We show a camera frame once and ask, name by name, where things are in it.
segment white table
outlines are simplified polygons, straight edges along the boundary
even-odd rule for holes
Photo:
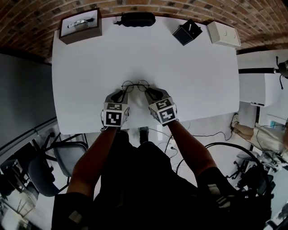
[[[172,35],[185,20],[156,17],[151,27],[113,25],[102,20],[103,35],[66,45],[55,32],[52,78],[61,133],[99,132],[107,95],[129,80],[165,89],[180,121],[238,111],[239,76],[234,48],[211,43],[207,27],[186,46]],[[123,128],[158,124],[144,92],[129,93],[130,116]]]

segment floor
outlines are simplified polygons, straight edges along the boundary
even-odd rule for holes
[[[226,138],[229,138],[231,136],[229,124],[232,116],[233,114],[225,114],[204,119],[185,121],[182,122],[182,125],[186,127],[189,130],[189,132],[193,135],[208,136],[222,131],[226,135]],[[239,109],[240,123],[250,127],[254,127],[255,117],[256,117],[256,107],[251,106],[248,103],[241,102]],[[158,125],[157,127],[149,127],[149,128],[153,128],[155,130],[164,133],[164,134],[158,133],[151,129],[149,131],[149,140],[153,141],[155,145],[158,145],[160,149],[165,150],[167,141],[171,134],[168,127],[162,127],[161,125]],[[58,127],[55,127],[54,131],[57,134],[59,132]],[[130,129],[128,133],[131,144],[136,147],[139,146],[140,143],[139,143],[138,129]],[[219,133],[215,136],[196,137],[196,138],[202,144],[206,145],[212,142],[225,142],[224,134]],[[97,138],[98,135],[99,133],[86,134],[89,146],[91,146],[91,144],[94,142],[94,140]],[[62,140],[67,137],[69,136],[61,135]],[[242,139],[240,136],[236,134],[233,134],[231,139],[228,140],[227,142],[241,145],[247,149],[249,149],[250,147],[250,144],[248,142],[246,142],[244,139]],[[215,160],[218,168],[221,170],[224,176],[230,175],[235,171],[236,167],[233,164],[233,162],[235,160],[240,161],[239,159],[236,158],[236,155],[240,152],[239,150],[228,146],[214,146],[211,147],[209,151],[211,152],[213,159]],[[166,154],[168,156],[173,156],[176,154],[176,150],[168,148]],[[153,160],[153,156],[150,155],[150,153],[147,153],[147,157],[150,157],[151,161]],[[181,160],[182,156],[180,153],[178,153],[175,157],[171,159],[172,168],[176,169],[178,163]],[[51,164],[54,167],[53,174],[55,176],[55,185],[58,188],[63,187],[66,184],[67,178],[62,174],[61,169],[56,162],[50,161],[49,164]],[[189,182],[191,182],[192,184],[196,185],[195,177],[192,171],[187,167],[185,162],[183,162],[179,167],[178,174],[181,177],[188,180]],[[229,181],[232,185],[235,185],[237,183],[237,180],[229,179]],[[94,191],[95,196],[98,194],[99,189],[100,189],[100,181],[96,185]],[[9,203],[11,204],[11,206],[17,208],[20,199],[21,199],[20,194],[17,192],[13,192],[9,197]],[[43,230],[51,229],[53,204],[54,204],[54,197],[44,197],[42,195],[39,195],[36,207],[27,215],[27,219]]]

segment brick wall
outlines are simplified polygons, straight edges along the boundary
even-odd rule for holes
[[[241,49],[288,49],[282,0],[0,0],[0,47],[49,58],[61,18],[95,7],[104,18],[148,11],[204,24],[218,21],[238,30]]]

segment white box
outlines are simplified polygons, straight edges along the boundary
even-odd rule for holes
[[[211,22],[209,25],[207,25],[207,27],[213,44],[226,45],[235,48],[241,46],[241,42],[235,28],[218,22]]]

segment wooden box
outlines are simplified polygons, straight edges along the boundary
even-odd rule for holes
[[[102,36],[99,8],[76,13],[61,20],[59,39],[65,44],[98,36]]]

